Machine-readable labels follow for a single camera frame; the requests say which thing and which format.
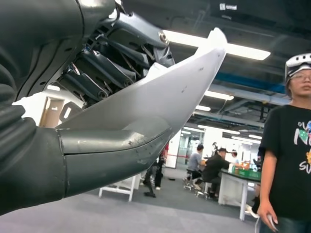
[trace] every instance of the black sleeve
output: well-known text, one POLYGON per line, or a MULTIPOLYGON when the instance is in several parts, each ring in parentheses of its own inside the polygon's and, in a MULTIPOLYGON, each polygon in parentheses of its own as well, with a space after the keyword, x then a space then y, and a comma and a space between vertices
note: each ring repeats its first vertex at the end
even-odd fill
POLYGON ((273 152, 276 157, 279 155, 280 144, 280 110, 276 108, 269 112, 264 124, 263 135, 259 150, 261 150, 262 156, 266 150, 273 152))
POLYGON ((230 165, 229 162, 228 162, 228 161, 226 161, 226 160, 223 160, 222 167, 223 167, 223 169, 226 169, 226 170, 229 169, 229 165, 230 165))

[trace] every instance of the glasses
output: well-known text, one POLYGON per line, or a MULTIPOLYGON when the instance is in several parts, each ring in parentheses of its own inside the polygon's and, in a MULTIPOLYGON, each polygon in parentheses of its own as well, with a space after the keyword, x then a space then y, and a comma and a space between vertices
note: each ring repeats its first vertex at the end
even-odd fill
POLYGON ((311 75, 298 74, 298 75, 294 75, 291 79, 296 79, 297 81, 304 81, 306 79, 308 79, 309 81, 311 81, 311 75))

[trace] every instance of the blue ceiling beam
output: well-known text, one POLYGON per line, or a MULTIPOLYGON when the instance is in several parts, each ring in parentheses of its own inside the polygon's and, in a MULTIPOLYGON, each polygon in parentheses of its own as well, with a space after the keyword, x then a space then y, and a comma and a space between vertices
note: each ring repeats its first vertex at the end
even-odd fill
POLYGON ((254 79, 247 78, 247 77, 243 77, 243 76, 220 73, 220 72, 218 72, 216 75, 215 79, 219 80, 219 81, 223 81, 223 82, 235 83, 237 85, 248 86, 248 87, 252 87, 252 88, 260 89, 260 90, 285 94, 285 86, 282 84, 269 83, 269 82, 266 82, 266 81, 254 80, 254 79))

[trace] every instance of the door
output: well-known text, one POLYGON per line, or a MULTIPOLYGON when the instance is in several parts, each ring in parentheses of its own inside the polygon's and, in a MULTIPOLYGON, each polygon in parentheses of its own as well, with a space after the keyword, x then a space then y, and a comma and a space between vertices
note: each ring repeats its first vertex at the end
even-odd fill
POLYGON ((57 126, 63 104, 64 100, 47 97, 39 126, 44 128, 54 128, 57 126))

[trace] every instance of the gray shirt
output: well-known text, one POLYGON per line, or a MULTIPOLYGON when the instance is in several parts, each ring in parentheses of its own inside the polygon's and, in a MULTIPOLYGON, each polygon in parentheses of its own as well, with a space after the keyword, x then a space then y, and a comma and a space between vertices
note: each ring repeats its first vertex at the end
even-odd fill
POLYGON ((190 156, 188 161, 188 169, 190 171, 199 170, 199 165, 200 165, 202 160, 202 155, 199 153, 193 153, 190 156))

